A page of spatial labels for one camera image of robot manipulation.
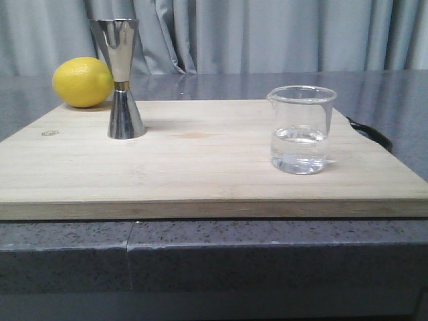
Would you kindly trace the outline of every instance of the cutting board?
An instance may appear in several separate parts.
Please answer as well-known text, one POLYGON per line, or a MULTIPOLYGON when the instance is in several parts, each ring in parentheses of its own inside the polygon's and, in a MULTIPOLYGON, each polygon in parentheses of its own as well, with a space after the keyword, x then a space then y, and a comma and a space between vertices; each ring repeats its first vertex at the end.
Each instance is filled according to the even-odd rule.
POLYGON ((270 164, 266 100, 139 101, 131 140, 107 137, 109 104, 0 143, 0 219, 428 216, 428 183, 336 110, 330 162, 302 176, 270 164))

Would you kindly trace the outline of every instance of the water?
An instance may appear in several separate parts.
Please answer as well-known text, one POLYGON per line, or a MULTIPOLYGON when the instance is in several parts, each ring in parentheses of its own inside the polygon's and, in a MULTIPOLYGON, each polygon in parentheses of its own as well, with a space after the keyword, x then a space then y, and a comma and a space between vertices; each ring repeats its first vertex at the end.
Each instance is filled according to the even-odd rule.
POLYGON ((281 171, 317 173, 326 164, 326 152, 326 135, 313 128, 281 128, 272 133, 271 162, 281 171))

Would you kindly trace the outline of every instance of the stainless steel jigger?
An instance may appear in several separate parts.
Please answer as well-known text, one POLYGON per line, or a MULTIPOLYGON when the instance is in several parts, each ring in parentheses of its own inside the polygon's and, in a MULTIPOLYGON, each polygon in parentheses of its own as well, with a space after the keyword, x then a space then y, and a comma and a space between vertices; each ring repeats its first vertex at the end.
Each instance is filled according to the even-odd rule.
POLYGON ((146 129, 129 89, 138 19, 90 20, 90 27, 114 80, 108 136, 114 139, 142 136, 146 129))

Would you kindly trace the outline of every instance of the beaker rim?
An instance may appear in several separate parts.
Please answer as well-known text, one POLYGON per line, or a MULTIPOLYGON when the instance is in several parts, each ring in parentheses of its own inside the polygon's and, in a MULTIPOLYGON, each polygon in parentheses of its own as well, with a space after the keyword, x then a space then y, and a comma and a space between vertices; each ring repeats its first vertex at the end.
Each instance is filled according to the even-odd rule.
POLYGON ((329 88, 320 87, 320 86, 311 86, 311 85, 290 85, 290 86, 282 86, 274 88, 267 96, 268 100, 276 100, 278 102, 293 102, 299 104, 317 104, 324 102, 331 102, 337 98, 337 93, 334 90, 329 88), (278 95, 278 92, 285 90, 293 90, 293 89, 301 89, 301 90, 315 90, 317 92, 323 92, 328 94, 327 97, 313 97, 313 98, 293 98, 293 97, 284 97, 278 95))

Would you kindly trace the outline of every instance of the lemon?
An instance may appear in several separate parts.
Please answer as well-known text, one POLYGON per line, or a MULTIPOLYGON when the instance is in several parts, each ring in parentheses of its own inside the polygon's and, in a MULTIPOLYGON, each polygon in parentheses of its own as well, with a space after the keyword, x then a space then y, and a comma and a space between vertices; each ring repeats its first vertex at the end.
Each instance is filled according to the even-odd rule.
POLYGON ((107 65, 92 57, 68 60, 52 76, 52 86, 57 95, 73 107, 99 104, 110 95, 113 83, 107 65))

